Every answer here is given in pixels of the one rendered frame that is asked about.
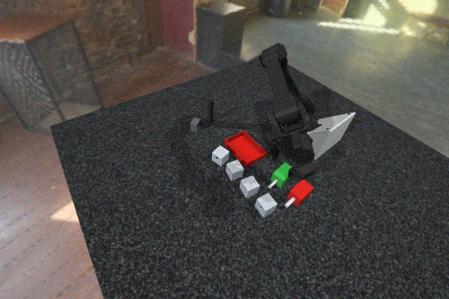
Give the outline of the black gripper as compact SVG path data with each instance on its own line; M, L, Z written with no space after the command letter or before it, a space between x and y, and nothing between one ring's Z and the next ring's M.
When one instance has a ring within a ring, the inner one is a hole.
M264 134L263 140L271 152L273 161L275 162L280 152L287 158L291 158L289 140L286 137L281 138L279 130L274 129ZM289 169L288 178L295 175L299 180L305 180L307 177L312 176L317 171L317 168L311 163L295 164L294 167Z

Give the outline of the red block with white pin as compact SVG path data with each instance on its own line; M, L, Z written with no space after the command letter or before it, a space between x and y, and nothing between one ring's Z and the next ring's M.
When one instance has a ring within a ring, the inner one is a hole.
M289 207L292 203L298 206L304 199L306 199L310 195L312 189L313 187L306 183L305 180L301 181L290 191L287 197L289 201L285 203L285 206Z

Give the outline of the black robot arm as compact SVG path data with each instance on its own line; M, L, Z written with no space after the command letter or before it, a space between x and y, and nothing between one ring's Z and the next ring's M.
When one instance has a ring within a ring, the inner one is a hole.
M321 126L314 114L317 108L305 93L299 91L289 72L284 44L277 43L263 50L259 59L267 70L274 93L272 116L281 138L289 140L291 159L297 164L311 163L315 153L308 132ZM282 130L281 126L287 124Z

